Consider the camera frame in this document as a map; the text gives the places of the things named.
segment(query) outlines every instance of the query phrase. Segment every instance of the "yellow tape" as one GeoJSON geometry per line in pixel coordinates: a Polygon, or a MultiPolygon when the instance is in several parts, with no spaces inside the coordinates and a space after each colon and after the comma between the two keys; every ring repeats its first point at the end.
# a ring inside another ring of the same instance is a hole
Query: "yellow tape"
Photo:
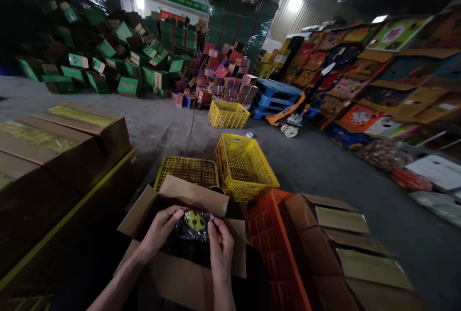
{"type": "Polygon", "coordinates": [[[0,124],[0,131],[8,132],[16,138],[21,138],[35,144],[39,144],[57,153],[66,152],[78,145],[77,142],[68,138],[55,136],[50,132],[29,127],[16,121],[9,121],[0,124]]]}
{"type": "Polygon", "coordinates": [[[114,123],[113,120],[105,118],[103,116],[98,116],[94,114],[90,114],[87,112],[80,111],[78,109],[66,107],[66,106],[57,106],[47,110],[50,113],[66,116],[71,119],[84,121],[88,124],[93,124],[94,126],[98,126],[101,128],[105,128],[110,126],[114,123]]]}

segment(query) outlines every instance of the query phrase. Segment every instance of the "fingers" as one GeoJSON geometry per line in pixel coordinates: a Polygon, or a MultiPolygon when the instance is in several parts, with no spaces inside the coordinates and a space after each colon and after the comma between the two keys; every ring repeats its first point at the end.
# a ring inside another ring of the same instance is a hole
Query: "fingers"
{"type": "Polygon", "coordinates": [[[218,226],[219,231],[221,232],[222,235],[222,245],[224,249],[226,250],[232,250],[232,247],[234,245],[234,239],[232,238],[232,235],[229,232],[229,229],[227,229],[226,224],[224,223],[223,220],[215,217],[213,219],[214,223],[216,226],[218,226]]]}
{"type": "Polygon", "coordinates": [[[184,215],[184,210],[179,207],[171,216],[171,218],[163,225],[162,232],[170,234],[171,231],[174,228],[174,225],[176,222],[184,215]]]}
{"type": "Polygon", "coordinates": [[[208,235],[210,237],[210,251],[213,255],[215,252],[219,252],[221,248],[219,247],[218,234],[212,221],[208,222],[208,235]]]}

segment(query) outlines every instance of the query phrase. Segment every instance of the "hand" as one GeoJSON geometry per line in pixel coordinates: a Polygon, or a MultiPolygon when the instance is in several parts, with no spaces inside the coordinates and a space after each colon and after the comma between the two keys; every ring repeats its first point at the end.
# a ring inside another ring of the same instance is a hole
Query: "hand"
{"type": "Polygon", "coordinates": [[[214,218],[213,222],[208,222],[213,282],[220,285],[229,284],[230,286],[234,239],[222,220],[214,218]]]}
{"type": "Polygon", "coordinates": [[[173,205],[157,213],[138,248],[142,262],[147,264],[165,244],[174,225],[184,215],[184,209],[186,208],[173,205]]]}

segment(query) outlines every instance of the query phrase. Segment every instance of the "yellow crate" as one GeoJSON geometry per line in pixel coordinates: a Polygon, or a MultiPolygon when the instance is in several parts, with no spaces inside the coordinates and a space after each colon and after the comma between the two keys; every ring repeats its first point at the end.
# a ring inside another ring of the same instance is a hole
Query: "yellow crate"
{"type": "Polygon", "coordinates": [[[256,201],[280,187],[255,139],[223,133],[215,161],[220,187],[235,201],[256,201]]]}
{"type": "Polygon", "coordinates": [[[239,103],[213,100],[208,117],[213,127],[240,129],[245,126],[250,112],[239,103]]]}
{"type": "Polygon", "coordinates": [[[218,172],[213,161],[189,157],[165,156],[155,180],[154,190],[160,187],[167,175],[178,177],[191,183],[201,183],[204,187],[219,186],[218,172]]]}

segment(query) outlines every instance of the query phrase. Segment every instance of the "concrete floor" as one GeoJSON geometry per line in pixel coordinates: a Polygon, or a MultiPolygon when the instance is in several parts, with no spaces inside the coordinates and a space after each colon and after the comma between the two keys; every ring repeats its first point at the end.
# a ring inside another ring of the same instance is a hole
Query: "concrete floor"
{"type": "Polygon", "coordinates": [[[138,164],[146,174],[141,187],[156,178],[165,155],[212,160],[221,133],[253,132],[281,189],[341,199],[360,209],[373,236],[399,256],[424,300],[437,310],[461,309],[461,229],[413,202],[384,173],[315,128],[304,127],[291,139],[253,119],[244,130],[216,129],[207,111],[179,109],[171,99],[153,94],[139,100],[91,90],[52,95],[30,79],[0,77],[0,122],[69,101],[125,116],[138,164]]]}

